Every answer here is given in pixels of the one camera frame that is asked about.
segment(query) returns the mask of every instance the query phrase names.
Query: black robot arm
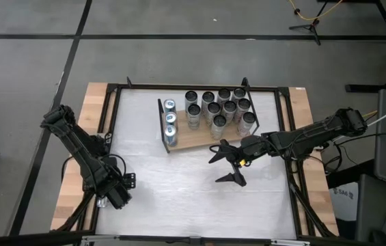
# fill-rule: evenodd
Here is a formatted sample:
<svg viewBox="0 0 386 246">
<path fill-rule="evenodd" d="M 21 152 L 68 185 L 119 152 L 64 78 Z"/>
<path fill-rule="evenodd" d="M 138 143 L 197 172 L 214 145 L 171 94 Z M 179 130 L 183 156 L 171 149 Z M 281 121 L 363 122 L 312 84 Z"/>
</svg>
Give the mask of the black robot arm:
<svg viewBox="0 0 386 246">
<path fill-rule="evenodd" d="M 253 160 L 265 154 L 280 156 L 286 161 L 304 159 L 316 146 L 321 146 L 341 135 L 349 137 L 362 135 L 366 129 L 367 124 L 358 110 L 338 109 L 332 116 L 295 131 L 279 131 L 244 137 L 238 148 L 229 145 L 226 140 L 222 139 L 220 145 L 210 147 L 215 155 L 209 163 L 226 158 L 234 168 L 234 173 L 216 182 L 234 181 L 245 186 L 246 181 L 239 169 L 243 166 L 249 167 Z"/>
<path fill-rule="evenodd" d="M 128 189 L 135 188 L 135 174 L 122 174 L 117 161 L 107 152 L 100 136 L 88 135 L 76 124 L 68 106 L 59 106 L 44 115 L 41 127 L 61 139 L 81 168 L 84 190 L 107 197 L 116 209 L 131 199 Z"/>
</svg>

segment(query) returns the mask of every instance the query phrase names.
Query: black metal frame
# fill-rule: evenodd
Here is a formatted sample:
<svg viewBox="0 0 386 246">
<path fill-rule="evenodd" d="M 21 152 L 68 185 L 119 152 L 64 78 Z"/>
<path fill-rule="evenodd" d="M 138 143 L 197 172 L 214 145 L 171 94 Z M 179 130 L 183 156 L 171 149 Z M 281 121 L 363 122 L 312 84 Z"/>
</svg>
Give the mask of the black metal frame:
<svg viewBox="0 0 386 246">
<path fill-rule="evenodd" d="M 353 0 L 352 2 L 364 2 L 361 0 Z M 380 13 L 383 15 L 383 18 L 386 22 L 386 12 L 379 0 L 373 0 L 370 3 L 377 4 Z M 312 35 L 231 35 L 231 34 L 121 34 L 121 35 L 91 35 L 91 34 L 83 34 L 83 29 L 86 24 L 86 20 L 89 14 L 89 10 L 91 8 L 92 0 L 86 0 L 85 7 L 83 9 L 83 13 L 81 16 L 81 20 L 79 22 L 79 26 L 77 27 L 77 31 L 75 34 L 27 34 L 27 33 L 19 33 L 19 34 L 4 34 L 0 33 L 0 39 L 6 40 L 72 40 L 72 45 L 70 48 L 70 52 L 68 54 L 63 75 L 59 82 L 59 86 L 55 97 L 53 99 L 51 109 L 57 107 L 61 99 L 64 95 L 64 91 L 66 88 L 66 84 L 68 82 L 68 77 L 70 75 L 71 67 L 74 62 L 74 58 L 79 47 L 80 40 L 315 40 L 315 37 Z M 334 36 L 318 36 L 319 40 L 366 40 L 366 41 L 386 41 L 386 35 L 334 35 Z M 123 87 L 126 85 L 116 85 L 117 86 L 117 94 L 118 97 L 115 97 L 115 100 L 120 99 L 120 92 Z M 134 87 L 140 88 L 148 86 L 151 88 L 151 85 L 134 85 Z M 347 85 L 346 91 L 348 92 L 375 92 L 378 89 L 386 88 L 385 85 L 376 86 L 376 85 Z M 110 125 L 110 129 L 112 129 L 113 124 L 115 124 L 115 117 L 113 118 L 113 122 Z M 29 177 L 26 181 L 26 185 L 23 193 L 21 194 L 17 209 L 14 213 L 14 219 L 12 225 L 10 227 L 10 235 L 18 235 L 20 234 L 20 229 L 23 225 L 25 213 L 29 206 L 29 202 L 31 199 L 31 195 L 33 193 L 33 189 L 36 184 L 36 179 L 38 177 L 40 167 L 42 164 L 42 160 L 44 158 L 47 144 L 49 142 L 50 133 L 48 131 L 42 131 L 41 136 L 39 138 L 38 144 L 36 146 L 36 150 L 33 154 L 33 158 L 31 160 L 31 168 Z"/>
<path fill-rule="evenodd" d="M 250 103 L 251 103 L 251 107 L 252 107 L 252 111 L 253 111 L 253 114 L 255 115 L 255 123 L 256 123 L 256 127 L 255 129 L 252 131 L 252 135 L 255 134 L 255 132 L 259 129 L 260 127 L 260 122 L 258 121 L 258 116 L 256 115 L 256 110 L 255 110 L 255 105 L 253 103 L 253 100 L 252 100 L 252 96 L 250 94 L 250 91 L 251 91 L 251 87 L 249 85 L 249 80 L 247 80 L 246 77 L 243 78 L 243 80 L 241 81 L 241 86 L 245 89 L 246 93 L 247 93 L 247 97 L 249 98 L 250 100 Z M 161 99 L 158 99 L 158 110 L 159 110 L 159 128 L 161 130 L 161 140 L 163 142 L 163 145 L 164 145 L 164 148 L 165 150 L 167 151 L 167 153 L 170 153 L 170 150 L 168 149 L 168 145 L 167 143 L 165 142 L 165 135 L 164 135 L 164 123 L 163 123 L 163 113 L 164 113 L 164 108 L 163 108 L 163 105 L 162 105 L 162 102 L 161 102 Z"/>
<path fill-rule="evenodd" d="M 127 78 L 128 83 L 127 84 L 108 84 L 107 86 L 107 93 L 105 96 L 105 100 L 102 107 L 102 113 L 99 121 L 99 127 L 98 132 L 101 133 L 103 126 L 105 125 L 105 120 L 107 116 L 107 109 L 109 104 L 109 98 L 111 97 L 111 93 L 116 92 L 115 94 L 115 100 L 113 105 L 113 111 L 111 114 L 111 122 L 109 124 L 109 130 L 107 134 L 113 134 L 115 130 L 115 121 L 117 118 L 117 112 L 118 107 L 120 104 L 120 93 L 122 89 L 144 89 L 144 90 L 219 90 L 222 87 L 228 88 L 228 89 L 234 89 L 239 86 L 230 85 L 230 86 L 222 86 L 222 85 L 155 85 L 155 84 L 132 84 L 130 82 L 130 79 Z M 249 82 L 246 78 L 243 79 L 243 83 L 245 85 L 248 85 Z M 250 92 L 271 92 L 275 95 L 275 102 L 276 102 L 276 110 L 277 110 L 277 116 L 278 116 L 278 122 L 279 122 L 279 130 L 284 131 L 285 125 L 284 125 L 284 117 L 281 107 L 281 98 L 280 96 L 283 96 L 286 100 L 286 106 L 287 106 L 287 114 L 288 118 L 290 119 L 290 125 L 293 125 L 292 128 L 295 128 L 294 126 L 294 116 L 293 111 L 291 107 L 291 101 L 290 101 L 290 93 L 288 92 L 287 87 L 250 87 Z M 111 149 L 111 142 L 108 143 L 109 150 Z M 291 169 L 291 162 L 286 162 L 286 173 L 287 176 L 293 175 L 292 169 Z M 301 190 L 306 194 L 307 196 L 307 187 L 306 183 L 301 183 Z M 302 235 L 301 230 L 301 222 L 299 218 L 299 210 L 297 207 L 297 200 L 294 194 L 289 190 L 290 195 L 290 203 L 292 207 L 292 214 L 293 214 L 293 220 L 294 220 L 294 230 L 297 237 Z M 93 213 L 90 223 L 90 230 L 94 231 L 96 230 L 96 224 L 98 219 L 98 213 L 99 213 L 99 207 L 97 207 L 94 204 L 93 207 Z M 309 228 L 313 228 L 313 225 L 311 221 L 307 219 L 307 224 L 309 225 Z M 119 236 L 120 240 L 131 240 L 131 241 L 163 241 L 163 242 L 190 242 L 192 238 L 189 237 L 172 237 L 172 236 Z M 213 238 L 212 242 L 214 243 L 269 243 L 270 239 L 249 239 L 249 238 Z"/>
</svg>

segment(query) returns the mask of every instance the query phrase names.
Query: gray floor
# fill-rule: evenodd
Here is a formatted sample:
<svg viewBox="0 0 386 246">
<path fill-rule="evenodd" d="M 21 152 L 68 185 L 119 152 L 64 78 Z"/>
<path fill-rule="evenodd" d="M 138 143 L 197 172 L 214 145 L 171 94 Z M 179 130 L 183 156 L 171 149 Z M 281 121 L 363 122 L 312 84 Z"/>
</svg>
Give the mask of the gray floor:
<svg viewBox="0 0 386 246">
<path fill-rule="evenodd" d="M 84 5 L 0 0 L 0 33 L 75 33 Z M 321 7 L 314 0 L 297 5 L 306 16 Z M 84 33 L 298 34 L 288 26 L 303 23 L 284 0 L 98 0 Z M 386 34 L 386 26 L 374 5 L 342 4 L 320 20 L 318 31 Z M 70 46 L 70 40 L 0 40 L 0 235 L 9 226 Z M 376 109 L 376 95 L 347 94 L 344 85 L 386 82 L 386 42 L 83 40 L 62 102 L 78 114 L 89 82 L 125 82 L 126 76 L 133 83 L 236 85 L 248 77 L 252 85 L 306 87 L 313 117 L 320 120 L 340 107 Z M 373 139 L 349 143 L 349 155 L 367 160 L 373 145 Z M 335 155 L 327 150 L 323 157 Z M 49 229 L 66 157 L 52 138 L 22 233 Z"/>
</svg>

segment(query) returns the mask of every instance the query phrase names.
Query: blue can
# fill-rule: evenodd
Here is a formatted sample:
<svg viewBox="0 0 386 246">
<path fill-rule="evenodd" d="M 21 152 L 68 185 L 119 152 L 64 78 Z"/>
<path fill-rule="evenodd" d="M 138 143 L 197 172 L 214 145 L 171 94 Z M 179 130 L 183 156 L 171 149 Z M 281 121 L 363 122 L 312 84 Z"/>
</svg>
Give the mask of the blue can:
<svg viewBox="0 0 386 246">
<path fill-rule="evenodd" d="M 176 130 L 178 130 L 178 116 L 176 113 L 168 112 L 165 114 L 165 125 L 166 126 L 174 126 Z"/>
<path fill-rule="evenodd" d="M 178 144 L 178 134 L 176 132 L 176 127 L 171 125 L 165 127 L 164 135 L 165 135 L 165 143 L 168 146 L 173 147 L 173 146 L 176 146 L 176 144 Z"/>
<path fill-rule="evenodd" d="M 167 99 L 164 101 L 164 113 L 176 112 L 176 103 L 173 99 Z"/>
</svg>

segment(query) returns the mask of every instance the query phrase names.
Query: silver can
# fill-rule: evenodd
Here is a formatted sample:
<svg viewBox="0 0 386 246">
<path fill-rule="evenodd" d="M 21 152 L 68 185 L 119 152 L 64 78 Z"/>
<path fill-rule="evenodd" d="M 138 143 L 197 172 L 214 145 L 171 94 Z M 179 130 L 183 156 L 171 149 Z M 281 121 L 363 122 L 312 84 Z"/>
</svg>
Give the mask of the silver can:
<svg viewBox="0 0 386 246">
<path fill-rule="evenodd" d="M 223 130 L 225 129 L 226 118 L 222 115 L 216 115 L 212 120 L 211 126 L 211 137 L 215 140 L 218 140 L 223 135 Z"/>
<path fill-rule="evenodd" d="M 176 112 L 176 103 L 173 99 L 167 99 L 164 101 L 164 113 Z"/>
<path fill-rule="evenodd" d="M 221 115 L 225 117 L 226 124 L 229 124 L 232 121 L 232 119 L 234 119 L 235 110 L 236 110 L 235 102 L 232 102 L 232 101 L 225 102 L 225 104 L 223 105 L 223 109 L 221 110 Z"/>
<path fill-rule="evenodd" d="M 190 105 L 187 111 L 188 127 L 191 130 L 197 130 L 200 125 L 200 107 L 199 105 Z"/>
<path fill-rule="evenodd" d="M 202 95 L 202 115 L 206 118 L 208 105 L 214 102 L 215 96 L 212 92 L 204 92 Z"/>
<path fill-rule="evenodd" d="M 220 105 L 216 102 L 212 102 L 208 105 L 208 112 L 206 112 L 206 124 L 211 126 L 212 120 L 216 115 L 219 115 L 221 111 Z"/>
<path fill-rule="evenodd" d="M 185 93 L 185 112 L 187 112 L 188 107 L 192 104 L 197 104 L 197 93 L 194 91 L 187 91 Z"/>
<path fill-rule="evenodd" d="M 173 146 L 176 146 L 176 144 L 178 144 L 178 134 L 176 131 L 176 127 L 166 126 L 164 135 L 165 135 L 165 143 L 168 146 L 173 147 Z"/>
<path fill-rule="evenodd" d="M 165 114 L 165 125 L 166 126 L 174 126 L 176 127 L 176 130 L 179 130 L 178 128 L 178 116 L 176 113 L 168 112 Z"/>
<path fill-rule="evenodd" d="M 243 114 L 240 123 L 236 128 L 236 133 L 240 137 L 246 137 L 250 133 L 250 128 L 252 128 L 253 123 L 255 122 L 256 117 L 252 112 L 246 112 Z"/>
<path fill-rule="evenodd" d="M 217 103 L 220 107 L 231 98 L 231 91 L 226 88 L 220 89 L 219 93 L 217 93 Z"/>
<path fill-rule="evenodd" d="M 244 113 L 248 112 L 250 108 L 250 101 L 246 98 L 241 98 L 237 105 L 236 105 L 236 111 L 234 116 L 235 123 L 239 123 L 241 120 L 241 116 L 243 116 Z"/>
<path fill-rule="evenodd" d="M 235 88 L 234 93 L 232 94 L 231 101 L 238 103 L 241 98 L 246 96 L 246 90 L 242 87 Z"/>
</svg>

